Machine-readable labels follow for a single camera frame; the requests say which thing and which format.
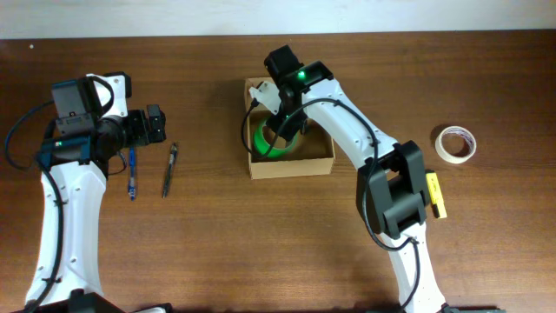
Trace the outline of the green tape roll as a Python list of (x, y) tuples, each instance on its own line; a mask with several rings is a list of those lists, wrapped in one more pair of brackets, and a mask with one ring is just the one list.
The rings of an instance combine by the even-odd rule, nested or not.
[(267, 154), (267, 157), (271, 159), (284, 157), (288, 153), (292, 152), (295, 149), (299, 135), (295, 134), (293, 139), (289, 141), (285, 147), (279, 148), (274, 145), (273, 148), (270, 148), (271, 142), (266, 139), (264, 132), (265, 129), (268, 129), (266, 122), (267, 119), (263, 119), (253, 135), (253, 144), (256, 152), (260, 155), (264, 155), (268, 150), (270, 150), (270, 152)]

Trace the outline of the beige masking tape roll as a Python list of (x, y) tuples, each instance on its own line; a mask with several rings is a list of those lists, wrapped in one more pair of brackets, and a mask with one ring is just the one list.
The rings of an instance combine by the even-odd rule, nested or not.
[(474, 156), (477, 141), (466, 128), (448, 126), (436, 137), (434, 147), (438, 156), (445, 162), (461, 164)]

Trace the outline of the yellow highlighter marker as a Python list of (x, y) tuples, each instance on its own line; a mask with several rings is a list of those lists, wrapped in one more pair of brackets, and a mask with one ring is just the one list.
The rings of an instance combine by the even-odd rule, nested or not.
[(437, 174), (435, 172), (428, 172), (426, 180), (434, 216), (438, 219), (446, 218), (447, 210)]

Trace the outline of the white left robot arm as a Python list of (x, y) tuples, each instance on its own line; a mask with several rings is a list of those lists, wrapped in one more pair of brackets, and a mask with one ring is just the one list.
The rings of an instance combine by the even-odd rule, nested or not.
[(35, 159), (44, 214), (36, 273), (25, 298), (28, 312), (70, 298), (73, 290), (101, 295), (99, 216), (109, 160), (122, 149), (165, 140), (156, 104), (130, 110), (131, 78), (123, 72), (55, 83), (56, 118)]

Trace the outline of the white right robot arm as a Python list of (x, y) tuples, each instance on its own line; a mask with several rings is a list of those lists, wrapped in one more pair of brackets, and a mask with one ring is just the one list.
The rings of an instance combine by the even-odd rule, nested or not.
[(357, 171), (357, 210), (373, 242), (390, 257), (399, 312), (440, 312), (446, 299), (436, 283), (426, 243), (431, 199), (422, 151), (377, 128), (344, 93), (321, 61), (305, 65), (289, 46), (271, 51), (264, 66), (276, 89), (261, 100), (276, 138), (293, 141), (308, 120), (321, 126)]

